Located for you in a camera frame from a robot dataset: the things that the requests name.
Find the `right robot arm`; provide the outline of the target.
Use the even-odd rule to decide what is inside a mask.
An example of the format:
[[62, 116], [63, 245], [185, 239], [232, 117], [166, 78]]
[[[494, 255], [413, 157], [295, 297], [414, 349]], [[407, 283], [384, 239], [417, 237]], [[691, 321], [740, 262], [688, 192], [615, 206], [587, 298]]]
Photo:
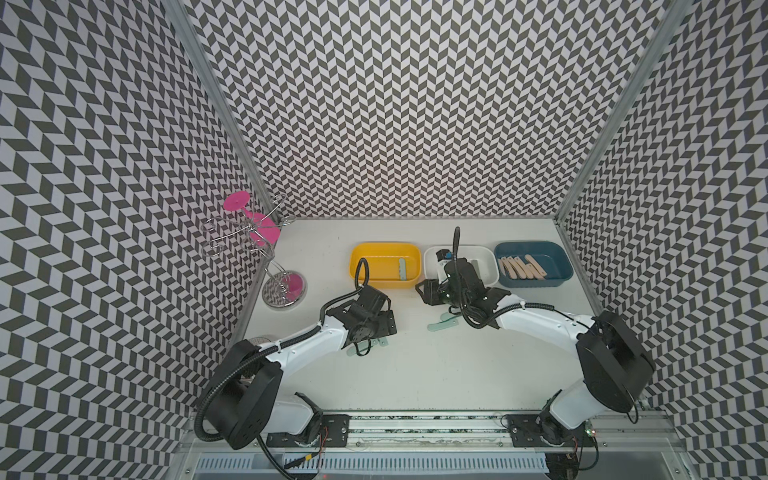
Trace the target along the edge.
[[639, 419], [637, 401], [656, 366], [650, 352], [623, 318], [605, 310], [576, 315], [550, 304], [530, 302], [485, 285], [464, 258], [441, 261], [444, 278], [415, 286], [431, 306], [448, 305], [470, 327], [515, 331], [573, 354], [581, 377], [557, 391], [536, 416], [533, 431], [547, 445], [560, 446], [606, 411]]

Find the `pink knife diagonal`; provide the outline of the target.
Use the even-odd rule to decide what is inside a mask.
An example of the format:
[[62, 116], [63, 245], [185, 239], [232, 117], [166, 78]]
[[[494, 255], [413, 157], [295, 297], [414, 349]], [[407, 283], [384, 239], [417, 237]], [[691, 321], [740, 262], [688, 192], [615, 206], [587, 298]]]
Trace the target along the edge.
[[518, 272], [518, 276], [521, 279], [528, 279], [528, 271], [526, 269], [526, 266], [524, 262], [519, 257], [514, 257], [513, 262], [515, 264], [515, 268]]

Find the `yellow storage box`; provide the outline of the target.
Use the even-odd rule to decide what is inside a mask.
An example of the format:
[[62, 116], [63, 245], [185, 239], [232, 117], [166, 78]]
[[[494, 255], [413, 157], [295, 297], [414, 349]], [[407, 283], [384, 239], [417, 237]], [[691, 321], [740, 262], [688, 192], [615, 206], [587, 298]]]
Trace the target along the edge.
[[[404, 242], [365, 242], [354, 247], [349, 261], [349, 275], [362, 281], [365, 268], [357, 271], [359, 261], [368, 262], [369, 284], [379, 290], [413, 288], [422, 279], [421, 251], [415, 245]], [[398, 259], [404, 258], [407, 280], [400, 281]]]

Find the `pink knife vertical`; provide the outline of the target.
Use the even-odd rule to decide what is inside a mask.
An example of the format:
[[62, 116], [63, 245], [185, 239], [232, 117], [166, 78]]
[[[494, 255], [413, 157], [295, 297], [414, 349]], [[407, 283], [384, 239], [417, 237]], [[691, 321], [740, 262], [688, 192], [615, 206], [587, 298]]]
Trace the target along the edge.
[[503, 259], [503, 261], [504, 261], [505, 269], [508, 272], [508, 276], [511, 279], [517, 279], [518, 278], [518, 274], [517, 274], [517, 271], [516, 271], [515, 262], [513, 260], [511, 260], [510, 258], [508, 258], [508, 257], [505, 257]]

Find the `dark teal storage box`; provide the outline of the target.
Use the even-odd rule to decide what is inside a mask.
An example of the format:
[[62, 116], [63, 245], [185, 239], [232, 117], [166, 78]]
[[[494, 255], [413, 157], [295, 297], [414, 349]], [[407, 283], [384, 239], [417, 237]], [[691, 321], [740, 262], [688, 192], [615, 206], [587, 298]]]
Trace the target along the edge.
[[553, 242], [502, 242], [493, 253], [499, 282], [507, 288], [558, 287], [574, 275], [564, 249]]

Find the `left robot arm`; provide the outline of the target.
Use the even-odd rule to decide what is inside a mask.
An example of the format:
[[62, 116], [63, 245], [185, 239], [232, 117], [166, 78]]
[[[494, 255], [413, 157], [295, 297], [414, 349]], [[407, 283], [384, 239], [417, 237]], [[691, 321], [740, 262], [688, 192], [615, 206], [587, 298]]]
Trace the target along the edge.
[[351, 346], [365, 356], [373, 341], [397, 333], [391, 299], [370, 286], [321, 307], [319, 320], [287, 338], [231, 347], [196, 404], [193, 430], [204, 442], [223, 440], [238, 450], [263, 434], [301, 443], [319, 435], [322, 410], [306, 395], [287, 395], [281, 383], [326, 355]]

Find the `white storage box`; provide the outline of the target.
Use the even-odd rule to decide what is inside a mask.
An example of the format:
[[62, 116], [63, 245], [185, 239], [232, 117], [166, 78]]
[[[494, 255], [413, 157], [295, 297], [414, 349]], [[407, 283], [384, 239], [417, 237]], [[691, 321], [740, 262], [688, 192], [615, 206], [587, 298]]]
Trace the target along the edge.
[[[436, 261], [436, 252], [440, 249], [450, 249], [450, 245], [436, 245], [427, 248], [423, 254], [423, 270], [426, 279], [444, 280], [445, 274], [439, 272]], [[469, 263], [472, 259], [477, 259], [481, 268], [482, 276], [480, 280], [486, 286], [494, 286], [499, 281], [499, 272], [497, 261], [493, 252], [484, 246], [469, 245], [458, 248], [458, 256], [465, 258]]]

